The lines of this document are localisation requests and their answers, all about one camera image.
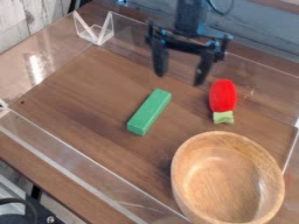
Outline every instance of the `metal bolt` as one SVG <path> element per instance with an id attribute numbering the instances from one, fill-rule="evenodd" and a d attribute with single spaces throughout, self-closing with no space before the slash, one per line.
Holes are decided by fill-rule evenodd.
<path id="1" fill-rule="evenodd" d="M 54 223 L 54 218 L 51 216 L 49 216 L 46 218 L 46 223 L 49 223 L 49 224 Z"/>

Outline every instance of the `green block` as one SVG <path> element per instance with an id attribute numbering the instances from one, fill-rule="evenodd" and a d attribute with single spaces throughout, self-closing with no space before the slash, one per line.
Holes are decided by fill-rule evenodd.
<path id="1" fill-rule="evenodd" d="M 232 111 L 226 111 L 226 112 L 222 112 L 222 113 L 213 112 L 212 119 L 213 119 L 214 124 L 218 124 L 218 123 L 233 124 L 233 122 L 234 122 Z"/>
<path id="2" fill-rule="evenodd" d="M 126 129 L 138 136 L 144 136 L 150 126 L 153 125 L 157 116 L 164 111 L 164 108 L 170 99 L 172 94 L 157 88 L 150 93 L 146 100 L 144 101 L 142 106 L 129 119 L 125 125 Z"/>

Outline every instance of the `wooden table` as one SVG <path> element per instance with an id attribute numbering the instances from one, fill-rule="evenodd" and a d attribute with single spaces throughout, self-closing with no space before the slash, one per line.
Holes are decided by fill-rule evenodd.
<path id="1" fill-rule="evenodd" d="M 87 23 L 94 24 L 102 22 L 107 11 L 142 21 L 146 18 L 146 15 L 106 0 L 89 3 L 79 13 Z M 241 60 L 244 66 L 252 65 L 250 60 L 257 60 L 290 74 L 299 67 L 238 44 L 230 45 L 230 51 L 248 58 Z M 299 96 L 294 74 L 284 77 L 284 73 L 256 65 L 252 73 L 260 73 L 260 76 L 245 77 L 249 82 L 244 83 L 244 79 L 233 77 L 238 65 L 233 59 L 220 64 L 202 87 L 192 87 L 182 75 L 158 79 L 146 66 L 91 45 L 10 108 L 178 211 L 170 190 L 169 167 L 173 153 L 189 137 L 209 130 L 238 133 L 269 150 L 281 168 L 294 140 L 296 128 L 289 124 L 294 122 L 299 109 L 297 104 L 286 100 L 286 97 L 293 97 L 292 100 Z M 225 77 L 224 74 L 237 83 L 240 92 L 233 126 L 212 124 L 206 104 L 209 84 Z M 256 91 L 253 96 L 246 96 L 248 83 L 254 83 L 249 89 Z M 126 120 L 154 88 L 172 93 L 172 102 L 148 134 L 134 136 L 126 131 Z M 86 222 L 133 223 L 3 134 L 0 134 L 0 142 L 1 159 Z M 297 205 L 299 171 L 294 163 L 297 157 L 290 161 L 285 183 L 286 198 Z M 270 223 L 293 223 L 297 215 L 297 211 L 282 209 Z"/>

